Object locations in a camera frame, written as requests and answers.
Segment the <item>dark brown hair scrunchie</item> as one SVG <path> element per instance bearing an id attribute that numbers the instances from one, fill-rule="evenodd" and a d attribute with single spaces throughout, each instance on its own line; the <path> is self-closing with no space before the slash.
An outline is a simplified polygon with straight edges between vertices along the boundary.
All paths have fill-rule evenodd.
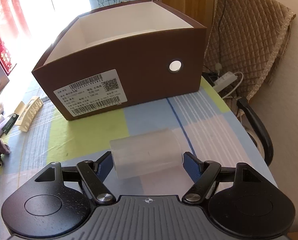
<path id="1" fill-rule="evenodd" d="M 0 138 L 0 154 L 7 155 L 10 153 L 11 153 L 10 147 L 7 144 L 5 144 L 3 140 Z"/>

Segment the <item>clear plastic cup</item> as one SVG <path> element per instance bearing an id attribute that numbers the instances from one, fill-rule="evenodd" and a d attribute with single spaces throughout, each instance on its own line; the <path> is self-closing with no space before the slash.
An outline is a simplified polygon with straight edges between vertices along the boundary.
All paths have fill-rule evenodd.
<path id="1" fill-rule="evenodd" d="M 161 129 L 110 141 L 119 179 L 138 177 L 180 166 L 183 151 L 170 129 Z"/>

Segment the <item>white power strip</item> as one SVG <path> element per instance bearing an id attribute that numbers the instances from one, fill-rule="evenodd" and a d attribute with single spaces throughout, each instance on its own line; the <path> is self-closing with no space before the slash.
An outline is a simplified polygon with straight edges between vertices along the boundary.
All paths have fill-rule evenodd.
<path id="1" fill-rule="evenodd" d="M 219 77 L 214 81 L 213 89 L 218 93 L 231 85 L 234 81 L 237 80 L 237 76 L 232 72 L 227 72 L 226 74 Z"/>

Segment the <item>red gift box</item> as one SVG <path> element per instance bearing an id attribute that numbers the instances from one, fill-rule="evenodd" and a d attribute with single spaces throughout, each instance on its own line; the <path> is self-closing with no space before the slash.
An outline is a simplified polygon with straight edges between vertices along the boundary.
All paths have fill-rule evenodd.
<path id="1" fill-rule="evenodd" d="M 11 56 L 9 50 L 3 42 L 0 43 L 0 64 L 8 76 L 17 65 L 15 59 Z"/>

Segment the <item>brown cardboard storage box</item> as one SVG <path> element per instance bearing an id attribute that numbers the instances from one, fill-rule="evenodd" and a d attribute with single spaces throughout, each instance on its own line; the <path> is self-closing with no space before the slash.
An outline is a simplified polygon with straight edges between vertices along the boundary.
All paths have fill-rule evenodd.
<path id="1" fill-rule="evenodd" d="M 77 16 L 33 76 L 65 117 L 87 116 L 199 90 L 206 27 L 156 0 Z"/>

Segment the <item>quilted brown chair cover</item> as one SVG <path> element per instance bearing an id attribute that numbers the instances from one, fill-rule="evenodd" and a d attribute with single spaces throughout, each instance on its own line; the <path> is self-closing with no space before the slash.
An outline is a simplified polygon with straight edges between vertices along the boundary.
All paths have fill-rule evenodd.
<path id="1" fill-rule="evenodd" d="M 270 82 L 290 38 L 296 14 L 276 0 L 217 0 L 203 69 L 238 73 L 242 83 L 225 103 L 236 109 L 234 96 L 250 100 Z"/>

